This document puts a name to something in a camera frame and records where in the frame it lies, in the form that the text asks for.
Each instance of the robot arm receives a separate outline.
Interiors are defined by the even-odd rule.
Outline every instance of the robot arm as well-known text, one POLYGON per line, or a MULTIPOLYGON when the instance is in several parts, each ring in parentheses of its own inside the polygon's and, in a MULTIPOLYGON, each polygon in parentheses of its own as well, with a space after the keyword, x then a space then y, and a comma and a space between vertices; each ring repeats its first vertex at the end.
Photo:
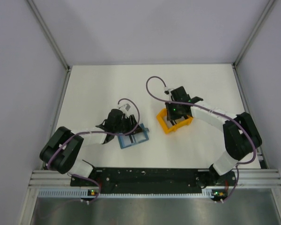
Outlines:
POLYGON ((249 137, 252 139, 256 148, 262 144, 261 137, 250 114, 243 112, 240 115, 236 115, 218 108, 211 107, 199 97, 190 98, 182 86, 172 90, 170 93, 168 91, 165 91, 165 93, 170 94, 172 101, 189 102, 210 109, 210 111, 206 111, 195 106, 179 105, 174 103, 165 104, 168 113, 168 120, 177 120, 181 117, 189 115, 203 120, 223 132, 226 151, 209 168, 210 172, 213 173, 214 176, 222 176, 232 170, 233 167, 246 155, 251 153, 253 149, 249 143, 249 140, 242 133, 242 131, 239 130, 235 123, 225 119, 222 116, 213 114, 212 112, 224 114, 241 124, 241 126, 248 133, 249 137))
MULTIPOLYGON (((107 119, 100 125, 83 130, 83 136, 80 136, 81 131, 71 131, 65 127, 59 127, 42 149, 39 155, 40 159, 49 164, 53 155, 68 141, 67 145, 54 157, 50 168, 55 169, 61 174, 76 173, 88 177, 93 168, 82 160, 76 160, 79 150, 92 144, 106 144, 114 138, 114 135, 107 133, 94 134, 93 132, 100 131, 113 134, 125 134, 131 131, 136 126, 137 122, 134 115, 128 113, 129 109, 129 104, 122 105, 118 109, 112 109, 107 119)), ((138 126, 130 134, 133 135, 142 131, 143 129, 138 126)))

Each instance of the metal frame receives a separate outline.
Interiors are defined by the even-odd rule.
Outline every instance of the metal frame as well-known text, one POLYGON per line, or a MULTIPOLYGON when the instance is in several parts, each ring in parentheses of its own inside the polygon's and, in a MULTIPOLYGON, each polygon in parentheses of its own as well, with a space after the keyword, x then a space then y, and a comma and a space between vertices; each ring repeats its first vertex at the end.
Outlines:
POLYGON ((264 8, 260 18, 258 19, 257 23, 255 24, 251 34, 249 35, 248 39, 246 40, 244 46, 242 47, 240 53, 238 54, 238 56, 237 56, 237 58, 236 58, 236 60, 233 64, 236 67, 239 65, 239 63, 243 59, 244 55, 246 54, 246 52, 248 51, 248 49, 250 48, 250 46, 254 42, 255 37, 258 35, 260 29, 262 28, 262 25, 264 24, 264 22, 266 21, 266 19, 270 15, 270 13, 271 13, 272 9, 274 8, 276 2, 277 2, 277 0, 269 0, 268 1, 268 3, 266 5, 266 7, 264 8))
MULTIPOLYGON (((281 188, 281 178, 278 170, 275 169, 240 169, 239 188, 281 188)), ((67 174, 60 174, 57 171, 34 170, 28 185, 30 189, 38 188, 77 188, 70 186, 71 177, 67 174)), ((207 186, 206 189, 220 189, 225 187, 207 186)))
MULTIPOLYGON (((31 179, 28 185, 28 191, 25 197, 20 225, 30 225, 32 220, 33 211, 37 203, 37 195, 40 190, 52 191, 52 189, 58 190, 77 190, 77 187, 70 186, 71 177, 67 174, 60 174, 56 171, 48 170, 35 170, 31 175, 31 179)), ((207 186, 203 191, 203 194, 194 195, 102 195, 101 198, 200 198, 210 197, 208 195, 211 189, 224 188, 217 186, 207 186)), ((271 188, 276 199, 279 199, 277 209, 281 217, 281 178, 278 170, 275 169, 240 169, 239 181, 237 189, 269 189, 271 188)), ((81 187, 81 189, 97 189, 97 187, 81 187)))
POLYGON ((27 2, 28 7, 32 11, 32 13, 33 13, 35 19, 37 20, 44 36, 46 37, 49 45, 51 46, 52 50, 56 54, 57 58, 60 60, 61 64, 65 68, 65 70, 69 70, 70 67, 69 67, 65 57, 61 53, 61 50, 59 49, 55 39, 53 38, 53 35, 50 32, 48 26, 46 25, 42 15, 40 14, 40 12, 39 12, 36 4, 35 4, 35 2, 33 0, 25 0, 25 1, 27 2))
MULTIPOLYGON (((38 24, 40 25, 41 30, 43 31, 48 43, 50 44, 51 48, 57 55, 58 59, 60 60, 61 64, 67 71, 67 75, 65 76, 64 84, 61 90, 60 99, 58 102, 58 106, 56 109, 52 129, 50 132, 50 136, 54 133, 57 125, 57 121, 59 118, 60 110, 62 107, 62 103, 65 97, 67 84, 69 81, 69 76, 71 73, 70 66, 66 62, 64 56, 62 55, 62 52, 60 51, 56 41, 54 40, 49 28, 47 27, 45 21, 43 20, 36 4, 34 3, 34 0, 25 0, 31 9, 33 15, 35 16, 38 24)), ((250 109, 248 107, 247 98, 245 96, 245 92, 243 90, 241 79, 237 73, 237 66, 245 56, 246 52, 252 45, 255 37, 257 36, 258 32, 262 28, 262 25, 268 18, 268 15, 272 11, 272 9, 275 6, 277 0, 269 0, 263 13, 261 14, 260 18, 258 19, 256 25, 254 26, 250 36, 246 40, 243 48, 241 49, 239 55, 236 58, 236 61, 232 64, 233 72, 235 74, 235 78, 237 81, 237 86, 239 88, 239 92, 241 95, 241 99, 244 105, 244 108, 247 112, 250 112, 250 109)), ((259 158, 262 157, 260 149, 259 151, 259 158)), ((30 225, 33 211, 35 208, 35 205, 37 203, 37 196, 38 192, 41 189, 44 188, 63 188, 63 189, 71 189, 77 187, 70 187, 70 177, 66 174, 59 174, 58 172, 53 171, 42 171, 42 170, 36 170, 33 171, 27 194, 25 197, 25 201, 22 208, 22 213, 20 216, 20 221, 18 224, 20 225, 30 225)), ((237 186, 237 189, 240 188, 271 188, 273 193, 273 198, 277 206, 277 211, 281 217, 281 178, 279 175, 278 170, 275 169, 253 169, 253 170, 247 170, 247 169, 240 169, 240 178, 239 183, 237 186)))

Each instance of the metal sheet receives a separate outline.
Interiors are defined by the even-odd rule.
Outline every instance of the metal sheet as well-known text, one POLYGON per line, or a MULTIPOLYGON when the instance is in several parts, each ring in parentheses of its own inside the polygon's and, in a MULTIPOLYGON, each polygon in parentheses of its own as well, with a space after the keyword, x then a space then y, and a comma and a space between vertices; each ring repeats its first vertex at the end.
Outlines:
MULTIPOLYGON (((47 215, 68 199, 39 199, 47 215)), ((237 190, 225 204, 209 199, 99 199, 87 205, 69 202, 31 225, 279 225, 270 190, 237 190)))

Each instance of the white cable clip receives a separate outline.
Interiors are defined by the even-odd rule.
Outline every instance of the white cable clip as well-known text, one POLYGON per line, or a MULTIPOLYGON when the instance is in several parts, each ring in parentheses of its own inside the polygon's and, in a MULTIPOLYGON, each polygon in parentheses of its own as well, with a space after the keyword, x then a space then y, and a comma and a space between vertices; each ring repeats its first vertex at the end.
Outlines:
POLYGON ((126 117, 130 116, 130 113, 128 112, 130 108, 131 107, 128 103, 126 103, 124 105, 118 104, 118 109, 121 110, 126 115, 126 117))
POLYGON ((213 114, 213 112, 216 111, 217 109, 218 109, 218 108, 215 107, 215 108, 209 109, 208 112, 209 112, 210 114, 213 114))
POLYGON ((163 88, 163 90, 164 90, 164 93, 166 94, 166 95, 168 95, 169 93, 170 93, 170 89, 166 86, 166 87, 164 87, 163 88))

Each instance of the enclosure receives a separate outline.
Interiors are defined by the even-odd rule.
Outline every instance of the enclosure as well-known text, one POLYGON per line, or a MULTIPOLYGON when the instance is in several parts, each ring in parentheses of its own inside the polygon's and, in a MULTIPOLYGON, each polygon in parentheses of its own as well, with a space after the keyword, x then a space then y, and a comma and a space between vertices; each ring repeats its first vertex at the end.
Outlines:
MULTIPOLYGON (((167 98, 159 80, 148 88, 167 98)), ((281 0, 0 1, 0 224, 232 222, 281 224, 281 0), (208 169, 219 158, 223 133, 204 121, 163 132, 164 103, 146 91, 151 76, 252 116, 263 143, 239 166, 232 197, 42 197, 73 188, 66 174, 42 170, 40 151, 56 129, 94 127, 121 98, 136 103, 149 140, 121 149, 114 138, 79 159, 133 170, 208 169)))

